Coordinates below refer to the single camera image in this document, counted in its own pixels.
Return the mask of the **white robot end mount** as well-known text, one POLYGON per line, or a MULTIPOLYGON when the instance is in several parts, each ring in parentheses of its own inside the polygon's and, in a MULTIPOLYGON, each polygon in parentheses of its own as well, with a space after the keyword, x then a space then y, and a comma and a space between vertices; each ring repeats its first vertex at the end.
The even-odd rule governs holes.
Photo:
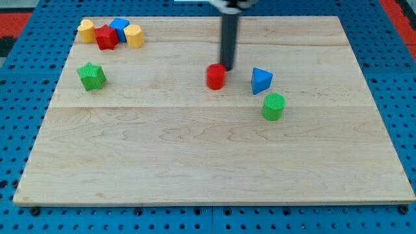
POLYGON ((208 0, 223 14, 239 14, 256 4, 257 0, 208 0))

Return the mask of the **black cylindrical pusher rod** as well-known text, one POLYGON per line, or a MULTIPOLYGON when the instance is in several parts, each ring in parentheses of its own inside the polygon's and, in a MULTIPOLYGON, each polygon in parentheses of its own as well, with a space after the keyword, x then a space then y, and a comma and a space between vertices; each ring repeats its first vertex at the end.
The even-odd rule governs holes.
POLYGON ((238 14, 222 14, 220 27, 220 63, 227 71, 233 69, 239 26, 238 14))

